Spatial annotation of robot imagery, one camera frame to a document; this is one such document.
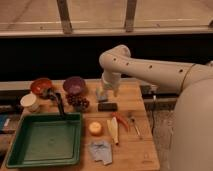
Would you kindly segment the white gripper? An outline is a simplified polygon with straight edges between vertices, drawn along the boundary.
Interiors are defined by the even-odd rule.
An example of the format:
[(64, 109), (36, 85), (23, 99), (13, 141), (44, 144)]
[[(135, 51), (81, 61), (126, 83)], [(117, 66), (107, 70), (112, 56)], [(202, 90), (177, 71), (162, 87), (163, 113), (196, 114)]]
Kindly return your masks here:
[(120, 86), (121, 75), (117, 73), (104, 72), (101, 77), (102, 87), (105, 91), (112, 90), (117, 96)]

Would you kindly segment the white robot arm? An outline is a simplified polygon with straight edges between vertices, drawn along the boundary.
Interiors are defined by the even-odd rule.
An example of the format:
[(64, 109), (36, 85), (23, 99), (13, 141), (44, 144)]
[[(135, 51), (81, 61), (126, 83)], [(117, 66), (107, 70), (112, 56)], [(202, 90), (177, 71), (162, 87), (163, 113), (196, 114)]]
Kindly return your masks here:
[(169, 171), (213, 171), (213, 67), (135, 59), (118, 45), (99, 57), (105, 90), (116, 92), (123, 74), (179, 93), (169, 153)]

